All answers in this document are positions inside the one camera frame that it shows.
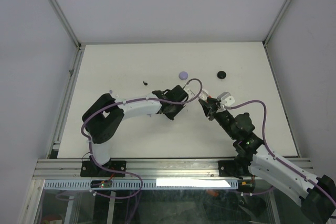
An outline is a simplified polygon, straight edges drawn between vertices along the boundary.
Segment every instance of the metal profile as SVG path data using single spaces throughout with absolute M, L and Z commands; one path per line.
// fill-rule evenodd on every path
M 188 177 L 199 179 L 235 179 L 219 177 L 218 161 L 232 158 L 177 158 L 177 159 L 123 159 L 127 162 L 127 171 L 136 173 L 143 179 L 167 177 Z M 295 165 L 314 173 L 310 159 L 288 158 Z M 81 159 L 39 159 L 33 179 L 87 179 L 80 177 Z M 126 175 L 124 179 L 135 179 Z
M 24 209 L 21 211 L 19 222 L 20 224 L 32 224 L 38 215 L 39 203 L 42 196 L 44 179 L 33 179 L 30 183 L 28 195 L 24 204 Z
M 57 146 L 54 146 L 54 144 L 60 145 L 60 140 L 61 140 L 61 134 L 63 133 L 64 130 L 64 126 L 65 126 L 65 119 L 68 115 L 68 110 L 69 110 L 69 106 L 71 103 L 71 98 L 75 89 L 75 85 L 76 85 L 76 81 L 77 81 L 77 77 L 78 77 L 78 73 L 79 73 L 79 68 L 80 68 L 80 64 L 82 61 L 82 56 L 84 53 L 84 49 L 85 47 L 81 47 L 75 55 L 73 64 L 71 69 L 69 70 L 69 78 L 68 78 L 68 83 L 65 89 L 65 94 L 64 97 L 62 99 L 62 104 L 60 106 L 60 110 L 58 113 L 58 117 L 57 117 L 57 122 L 56 125 L 54 127 L 53 130 L 53 134 L 51 137 L 51 146 L 50 149 L 47 153 L 47 156 L 50 155 L 50 152 L 52 149 L 57 149 Z
M 67 212 L 65 214 L 65 218 L 64 218 L 64 224 L 70 224 L 70 223 L 74 223 L 74 213 L 72 211 L 72 209 L 74 208 L 74 201 L 78 201 L 78 197 L 75 199 L 74 196 L 69 196 L 69 202 L 68 202 L 68 206 L 67 206 Z
M 272 217 L 274 218 L 274 223 L 275 224 L 281 224 L 280 221 L 280 216 L 279 216 L 279 211 L 278 211 L 278 207 L 277 207 L 277 202 L 275 200 L 275 196 L 274 196 L 274 192 L 270 191 L 267 196 L 269 197 L 269 202 L 270 202 L 270 206 L 272 208 Z
M 270 31 L 268 32 L 265 40 L 264 40 L 264 45 L 267 45 L 269 43 L 269 41 L 271 40 L 275 30 L 277 29 L 277 27 L 279 26 L 281 20 L 283 19 L 283 17 L 285 16 L 286 14 L 286 11 L 288 9 L 288 7 L 290 6 L 291 2 L 293 0 L 285 0 L 285 2 L 283 3 L 276 19 L 274 20 L 272 26 L 271 26 L 271 29 Z
M 115 197 L 116 196 L 116 192 L 115 191 L 111 191 L 111 196 Z M 107 222 L 106 223 L 113 223 L 113 215 L 114 215 L 114 204 L 116 202 L 116 199 L 111 198 L 110 199 L 110 203 L 109 203 L 109 211 L 108 211 L 108 215 L 107 215 Z
M 62 23 L 65 31 L 70 36 L 72 42 L 75 44 L 75 46 L 79 49 L 80 48 L 80 42 L 74 33 L 72 27 L 70 26 L 67 18 L 65 17 L 61 7 L 59 6 L 58 2 L 56 0 L 48 0 L 52 8 L 54 9 L 55 14 L 59 18 L 60 22 Z

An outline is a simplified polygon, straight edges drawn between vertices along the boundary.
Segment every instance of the glass panel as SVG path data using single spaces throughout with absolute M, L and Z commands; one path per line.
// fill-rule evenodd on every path
M 133 193 L 99 192 L 109 196 Z M 275 223 L 269 194 L 242 197 L 230 190 L 143 190 L 129 200 L 94 197 L 88 191 L 45 190 L 40 213 L 36 223 L 40 218 L 43 224 Z
M 281 223 L 286 224 L 313 224 L 308 220 L 300 210 L 300 207 L 294 203 L 287 195 L 279 190 L 274 190 L 274 197 L 277 203 L 279 218 Z

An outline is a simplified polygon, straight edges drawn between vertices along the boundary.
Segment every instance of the robotic arm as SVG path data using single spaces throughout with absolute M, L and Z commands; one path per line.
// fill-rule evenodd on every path
M 121 103 L 121 105 L 113 106 L 97 114 L 85 126 L 86 131 L 92 137 L 92 152 L 96 161 L 104 165 L 110 160 L 108 141 L 115 134 L 121 121 L 135 116 L 155 114 L 164 114 L 174 120 L 190 96 L 194 96 L 194 93 L 187 84 L 183 88 L 177 85 L 172 90 L 153 91 L 146 96 L 131 99 L 132 103 L 127 103 L 124 99 L 115 99 L 109 93 L 103 94 L 83 115 L 83 122 L 104 107 L 114 103 Z
M 108 93 L 103 94 L 82 117 L 83 122 L 87 122 L 97 111 L 118 104 L 109 106 L 109 109 L 98 113 L 85 125 L 92 137 L 92 152 L 98 164 L 104 165 L 110 160 L 108 140 L 113 137 L 121 121 L 154 114 L 164 114 L 173 120 L 190 97 L 193 97 L 191 100 L 198 98 L 205 116 L 210 121 L 216 120 L 234 140 L 233 146 L 238 153 L 235 158 L 237 168 L 274 185 L 299 205 L 306 217 L 314 223 L 324 224 L 328 221 L 336 209 L 332 202 L 336 199 L 336 187 L 331 178 L 326 175 L 318 178 L 271 150 L 253 133 L 255 127 L 248 113 L 239 114 L 235 118 L 229 113 L 227 109 L 235 102 L 229 93 L 224 92 L 214 99 L 201 87 L 201 92 L 195 95 L 187 84 L 183 88 L 176 86 L 172 90 L 153 91 L 144 97 L 132 99 L 131 103 L 115 99 Z
M 234 102 L 229 93 L 223 93 L 217 99 L 199 99 L 199 102 L 205 116 L 210 121 L 216 120 L 235 140 L 233 146 L 238 153 L 235 158 L 238 166 L 281 190 L 299 205 L 304 215 L 314 223 L 324 224 L 328 221 L 335 211 L 335 205 L 322 193 L 321 188 L 336 199 L 336 187 L 331 178 L 326 175 L 318 178 L 270 149 L 253 133 L 255 127 L 248 113 L 234 118 L 225 109 Z

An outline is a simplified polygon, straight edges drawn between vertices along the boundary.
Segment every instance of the purple disc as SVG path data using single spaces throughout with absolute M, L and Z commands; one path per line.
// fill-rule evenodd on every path
M 186 80 L 188 79 L 188 73 L 186 71 L 182 71 L 181 73 L 178 74 L 179 75 L 179 78 L 181 80 Z

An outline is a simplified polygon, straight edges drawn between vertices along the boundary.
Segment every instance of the white wall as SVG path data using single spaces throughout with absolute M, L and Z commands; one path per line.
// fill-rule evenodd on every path
M 75 47 L 47 0 L 0 0 L 0 7 L 0 222 L 14 224 Z
M 57 0 L 81 42 L 262 41 L 285 0 Z
M 293 0 L 269 54 L 300 149 L 336 181 L 336 0 Z

